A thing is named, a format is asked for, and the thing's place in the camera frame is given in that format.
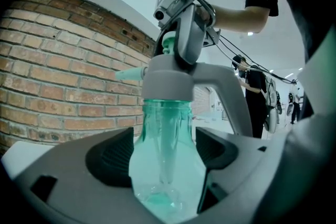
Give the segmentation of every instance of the gray plastic housing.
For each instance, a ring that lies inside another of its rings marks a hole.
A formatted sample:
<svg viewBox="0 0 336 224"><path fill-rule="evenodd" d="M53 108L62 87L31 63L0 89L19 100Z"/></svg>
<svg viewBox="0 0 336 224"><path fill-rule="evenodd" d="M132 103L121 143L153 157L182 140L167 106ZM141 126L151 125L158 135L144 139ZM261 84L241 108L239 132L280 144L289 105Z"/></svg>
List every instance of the gray plastic housing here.
<svg viewBox="0 0 336 224"><path fill-rule="evenodd" d="M144 99L193 101L195 85L213 87L227 112L235 134L252 136L250 115L243 91L233 70L224 66L196 63L181 69L173 55L155 56L144 77Z"/></svg>

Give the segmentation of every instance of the clear plastic bottle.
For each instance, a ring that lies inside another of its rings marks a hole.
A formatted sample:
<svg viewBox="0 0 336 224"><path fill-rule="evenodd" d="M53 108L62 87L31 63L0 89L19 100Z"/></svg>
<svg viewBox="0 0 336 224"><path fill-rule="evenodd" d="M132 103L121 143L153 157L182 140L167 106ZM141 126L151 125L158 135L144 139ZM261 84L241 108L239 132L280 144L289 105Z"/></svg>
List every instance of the clear plastic bottle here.
<svg viewBox="0 0 336 224"><path fill-rule="evenodd" d="M190 102L145 100L129 175L135 196L165 223L195 217L205 166L192 141Z"/></svg>

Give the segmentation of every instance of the ceiling light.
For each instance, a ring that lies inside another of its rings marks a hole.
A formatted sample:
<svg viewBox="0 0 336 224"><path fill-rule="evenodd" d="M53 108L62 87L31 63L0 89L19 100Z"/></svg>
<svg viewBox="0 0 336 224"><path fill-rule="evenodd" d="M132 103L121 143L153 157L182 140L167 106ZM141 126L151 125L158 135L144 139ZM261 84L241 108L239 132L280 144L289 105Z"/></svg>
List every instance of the ceiling light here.
<svg viewBox="0 0 336 224"><path fill-rule="evenodd" d="M285 79L289 78L291 75L294 75L294 73L291 73L291 74L285 76Z"/></svg>

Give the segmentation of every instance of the wire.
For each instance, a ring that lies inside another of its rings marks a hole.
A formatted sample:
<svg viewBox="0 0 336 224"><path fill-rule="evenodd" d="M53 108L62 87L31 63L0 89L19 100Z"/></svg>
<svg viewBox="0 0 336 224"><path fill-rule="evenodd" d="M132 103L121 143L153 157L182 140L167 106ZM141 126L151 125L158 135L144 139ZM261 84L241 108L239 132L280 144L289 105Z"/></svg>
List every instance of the wire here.
<svg viewBox="0 0 336 224"><path fill-rule="evenodd" d="M235 52L233 52L231 49L229 49L226 45L225 45L225 43L221 40L221 39L219 39L221 42L222 42L222 44L228 49L228 50L230 50L233 54L235 54L235 55L238 55L238 54L236 54ZM218 44L216 44L216 46L217 46L217 48L231 61L231 62L234 62L235 64L237 64L238 66L241 66L241 67L244 67L244 68L247 68L247 69L249 69L249 70L252 70L252 71L258 71L258 72L265 72L265 73L268 73L269 75L271 75L272 77L275 77L275 78L277 78L277 79L279 79L279 80L281 80L281 81L283 81L284 83L287 83L287 84L295 84L295 82L292 82L292 81L290 81L290 80L288 80L288 79L286 79L286 78L283 78L283 77L280 77L280 76L278 76L278 75L276 75L276 74L274 74L274 73L271 73L271 72L269 72L265 67L263 67L263 66L261 66L262 68L254 68L254 67L251 67L251 65L249 65L249 67L246 67L246 66L243 66L243 65L241 65L239 62L237 62L237 61L235 61L235 60L233 60L232 58L230 58L230 56L229 55L227 55L221 48L220 48L220 46L218 45Z"/></svg>

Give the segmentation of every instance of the brick wall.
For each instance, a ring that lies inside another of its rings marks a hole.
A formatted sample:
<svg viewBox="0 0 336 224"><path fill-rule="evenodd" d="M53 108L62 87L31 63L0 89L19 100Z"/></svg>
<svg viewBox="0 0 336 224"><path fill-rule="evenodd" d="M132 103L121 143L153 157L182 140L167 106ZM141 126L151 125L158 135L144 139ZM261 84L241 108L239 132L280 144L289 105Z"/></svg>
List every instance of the brick wall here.
<svg viewBox="0 0 336 224"><path fill-rule="evenodd" d="M194 88L193 114L197 115L210 110L210 91L206 87Z"/></svg>
<svg viewBox="0 0 336 224"><path fill-rule="evenodd" d="M0 149L55 144L142 124L141 83L154 41L84 0L16 0L0 22Z"/></svg>

